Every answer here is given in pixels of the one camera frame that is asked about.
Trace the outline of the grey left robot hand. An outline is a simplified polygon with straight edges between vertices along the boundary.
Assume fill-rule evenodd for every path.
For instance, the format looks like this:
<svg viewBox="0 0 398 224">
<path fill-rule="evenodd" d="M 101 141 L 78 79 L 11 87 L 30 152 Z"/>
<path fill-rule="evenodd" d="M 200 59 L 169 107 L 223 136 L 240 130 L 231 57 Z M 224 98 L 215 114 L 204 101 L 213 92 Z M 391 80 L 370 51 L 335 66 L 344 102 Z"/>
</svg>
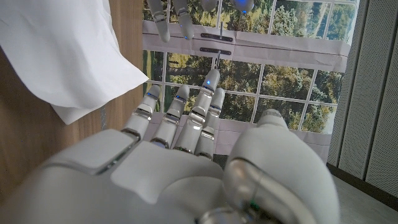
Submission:
<svg viewBox="0 0 398 224">
<path fill-rule="evenodd" d="M 216 0 L 201 0 L 202 8 L 205 11 L 212 11 L 216 7 Z M 240 12 L 249 12 L 254 7 L 253 0 L 231 0 L 232 5 Z M 147 0 L 150 14 L 154 20 L 155 26 L 159 33 L 159 37 L 163 42 L 170 40 L 170 32 L 168 28 L 167 17 L 164 14 L 161 0 Z M 178 24 L 183 37 L 191 40 L 194 37 L 194 29 L 192 18 L 188 11 L 187 0 L 173 0 L 175 13 L 177 15 Z"/>
</svg>

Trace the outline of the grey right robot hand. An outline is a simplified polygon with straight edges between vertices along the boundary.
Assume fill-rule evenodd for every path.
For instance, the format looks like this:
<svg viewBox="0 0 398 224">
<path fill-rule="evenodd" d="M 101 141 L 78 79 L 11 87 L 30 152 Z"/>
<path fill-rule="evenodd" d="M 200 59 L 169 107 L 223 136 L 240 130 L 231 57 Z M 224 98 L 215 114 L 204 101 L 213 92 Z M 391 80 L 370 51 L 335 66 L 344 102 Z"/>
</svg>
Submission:
<svg viewBox="0 0 398 224">
<path fill-rule="evenodd" d="M 151 140 L 156 85 L 122 130 L 47 159 L 1 206 L 2 223 L 338 223 L 333 178 L 279 111 L 241 133 L 224 166 L 214 130 L 224 100 L 211 70 L 186 121 L 182 85 Z"/>
</svg>

